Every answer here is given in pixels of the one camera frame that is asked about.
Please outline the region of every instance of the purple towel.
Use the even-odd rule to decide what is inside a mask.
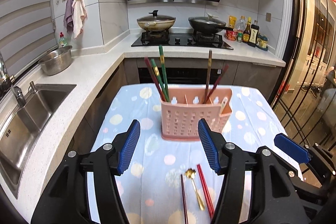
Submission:
[[[67,28],[67,32],[73,32],[74,31],[74,23],[72,20],[72,3],[74,0],[67,0],[67,5],[65,8],[65,14],[64,14],[64,27]]]

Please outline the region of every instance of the towel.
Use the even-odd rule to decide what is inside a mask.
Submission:
[[[76,39],[83,31],[83,21],[87,17],[84,0],[73,0],[73,36]]]
[[[65,14],[64,14],[64,27],[67,29],[67,32],[73,32],[74,31],[74,23],[72,20],[72,3],[74,0],[67,0],[67,4],[65,7]]]

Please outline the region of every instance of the white countertop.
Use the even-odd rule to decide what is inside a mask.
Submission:
[[[159,57],[157,47],[130,47],[139,34],[129,34],[109,52],[73,58],[65,71],[45,76],[35,68],[18,84],[24,93],[29,82],[39,84],[76,84],[46,125],[36,142],[23,171],[18,199],[12,195],[0,175],[0,184],[18,212],[30,223],[41,193],[61,162],[76,129],[89,106],[105,82],[124,58]],[[250,47],[244,43],[226,41],[234,50],[213,48],[212,58],[245,61],[284,67],[285,62],[270,52]],[[209,48],[164,46],[165,57],[208,58]],[[0,104],[0,121],[3,123],[14,109],[16,101],[8,94]]]

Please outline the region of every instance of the blue polka dot tablecloth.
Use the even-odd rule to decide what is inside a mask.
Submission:
[[[275,135],[285,133],[285,130],[257,89],[223,85],[217,88],[232,89],[232,115],[222,131],[227,142],[233,142],[243,150],[251,152],[266,145],[300,170],[297,162],[275,147]],[[140,138],[128,170],[122,176],[115,177],[129,223],[183,224],[180,174],[184,174],[188,168],[197,170],[197,164],[201,164],[215,208],[223,176],[217,176],[209,167],[200,141],[177,142],[161,138],[160,96],[154,84],[127,85],[120,89],[106,114],[91,151],[97,150],[105,143],[111,143],[118,133],[127,131],[133,119],[137,119],[141,124]],[[210,223],[207,208],[203,212],[199,210],[191,180],[185,176],[184,179],[189,224]],[[100,223],[93,173],[88,173],[87,183],[91,219]],[[197,174],[195,184],[206,205]],[[245,172],[240,221],[245,221],[248,217],[250,197],[251,172]]]

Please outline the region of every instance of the green chopstick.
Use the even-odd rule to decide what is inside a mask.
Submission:
[[[167,96],[169,97],[167,73],[166,73],[166,66],[165,66],[165,56],[163,55],[162,45],[159,46],[159,53],[160,53],[160,61],[161,61],[163,80],[165,82],[165,89],[166,89]]]
[[[154,59],[151,59],[151,62],[152,62],[152,65],[153,65],[153,70],[154,70],[154,73],[156,75],[156,78],[157,78],[158,82],[160,83],[163,95],[165,96],[166,101],[170,103],[169,97],[168,97],[167,92],[165,90],[165,87],[163,86],[163,83],[162,83],[162,79],[161,79],[161,76],[160,76],[160,73],[159,73],[159,69],[158,69]]]

